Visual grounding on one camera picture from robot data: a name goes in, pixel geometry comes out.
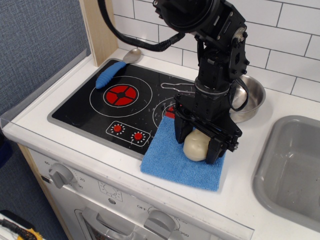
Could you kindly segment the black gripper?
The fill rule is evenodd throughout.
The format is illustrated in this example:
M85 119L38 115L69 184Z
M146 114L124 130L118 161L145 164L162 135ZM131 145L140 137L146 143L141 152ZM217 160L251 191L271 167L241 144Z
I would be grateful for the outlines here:
M242 131L229 113L235 93L236 86L232 84L225 91L213 94L196 89L194 94L177 93L174 96L175 138L182 144L193 128L210 137L206 164L214 164L226 150L233 152L238 148Z

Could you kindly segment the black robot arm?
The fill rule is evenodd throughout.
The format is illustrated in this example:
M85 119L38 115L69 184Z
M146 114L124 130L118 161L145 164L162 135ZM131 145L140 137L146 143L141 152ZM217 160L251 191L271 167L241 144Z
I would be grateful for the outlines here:
M153 6L170 28L197 41L195 92L174 96L175 137L183 143L193 129L207 135L205 162L213 164L226 151L234 151L242 135L230 110L249 65L245 19L225 0L156 0Z

